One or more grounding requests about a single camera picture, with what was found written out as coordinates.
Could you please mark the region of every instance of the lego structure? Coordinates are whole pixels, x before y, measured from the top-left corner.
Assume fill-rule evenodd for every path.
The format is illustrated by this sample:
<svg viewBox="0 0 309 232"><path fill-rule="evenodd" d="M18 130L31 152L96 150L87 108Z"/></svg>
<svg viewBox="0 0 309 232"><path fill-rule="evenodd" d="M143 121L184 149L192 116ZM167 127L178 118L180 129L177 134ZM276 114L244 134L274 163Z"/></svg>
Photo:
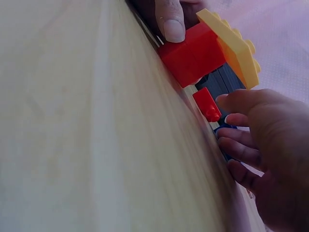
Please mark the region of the lego structure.
<svg viewBox="0 0 309 232"><path fill-rule="evenodd" d="M196 87L196 103L209 122L225 117L214 99L220 94L239 88L251 89L259 84L261 68L253 58L255 47L243 40L237 29L231 29L226 20L207 9L197 13L200 23L186 31L182 43L166 42L158 53L181 87Z"/></svg>

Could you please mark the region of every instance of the lego brick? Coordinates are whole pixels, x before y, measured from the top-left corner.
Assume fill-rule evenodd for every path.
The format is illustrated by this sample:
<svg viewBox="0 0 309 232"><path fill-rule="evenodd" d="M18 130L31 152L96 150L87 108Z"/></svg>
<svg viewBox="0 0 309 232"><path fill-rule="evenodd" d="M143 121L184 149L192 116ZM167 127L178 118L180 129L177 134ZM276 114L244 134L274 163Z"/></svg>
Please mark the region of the lego brick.
<svg viewBox="0 0 309 232"><path fill-rule="evenodd" d="M218 36L205 23L199 23L186 31L185 43L204 75L225 63L217 38Z"/></svg>
<svg viewBox="0 0 309 232"><path fill-rule="evenodd" d="M220 110L218 109L207 88L202 88L200 91L193 94L193 98L201 113L209 122L216 122L220 119Z"/></svg>
<svg viewBox="0 0 309 232"><path fill-rule="evenodd" d="M234 92L236 89L246 88L228 64L218 68L218 71L229 93Z"/></svg>
<svg viewBox="0 0 309 232"><path fill-rule="evenodd" d="M159 56L181 87L195 83L204 73L185 42L167 42L158 49Z"/></svg>
<svg viewBox="0 0 309 232"><path fill-rule="evenodd" d="M228 22L221 20L217 13L203 9L197 13L200 22L207 24L218 36L224 57L247 89L259 84L257 73L260 65L253 59L254 45L249 40L243 40L237 29L231 29Z"/></svg>

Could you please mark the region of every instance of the small red lego brick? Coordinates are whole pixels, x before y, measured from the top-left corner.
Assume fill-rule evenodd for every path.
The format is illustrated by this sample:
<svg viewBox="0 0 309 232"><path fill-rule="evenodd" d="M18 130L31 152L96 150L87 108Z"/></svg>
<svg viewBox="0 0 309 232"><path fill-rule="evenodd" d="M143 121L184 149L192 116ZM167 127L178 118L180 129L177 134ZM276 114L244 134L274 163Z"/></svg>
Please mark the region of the small red lego brick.
<svg viewBox="0 0 309 232"><path fill-rule="evenodd" d="M204 22L186 31L185 43L204 75L211 73L226 62L217 38L218 36Z"/></svg>
<svg viewBox="0 0 309 232"><path fill-rule="evenodd" d="M195 83L204 76L185 42L166 42L166 44L159 47L158 53L167 69L182 88Z"/></svg>
<svg viewBox="0 0 309 232"><path fill-rule="evenodd" d="M202 88L200 91L193 94L193 98L200 111L209 122L217 122L220 119L221 112L207 88Z"/></svg>

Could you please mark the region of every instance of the dark blue lego brick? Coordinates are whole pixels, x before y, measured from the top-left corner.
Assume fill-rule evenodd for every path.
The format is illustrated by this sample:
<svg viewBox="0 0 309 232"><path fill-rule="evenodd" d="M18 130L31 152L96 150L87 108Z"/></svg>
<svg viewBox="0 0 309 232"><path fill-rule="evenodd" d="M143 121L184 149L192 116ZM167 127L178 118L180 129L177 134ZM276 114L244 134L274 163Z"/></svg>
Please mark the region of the dark blue lego brick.
<svg viewBox="0 0 309 232"><path fill-rule="evenodd" d="M234 126L228 125L228 124L226 124L226 123L223 123L222 125L220 125L220 127L214 129L213 132L216 133L217 130L219 130L219 129L221 129L221 128L233 128L233 129L237 129L237 127L234 127ZM224 156L226 162L228 162L230 159L231 159L231 160L234 160L234 158L232 158L231 156L229 156L228 154L226 154L224 151L221 150L221 152L222 152L222 154L223 154L223 156Z"/></svg>
<svg viewBox="0 0 309 232"><path fill-rule="evenodd" d="M225 83L226 88L231 93L236 89L245 88L243 83L239 80L236 74L233 72L231 67L227 64L221 66L219 69L219 73Z"/></svg>

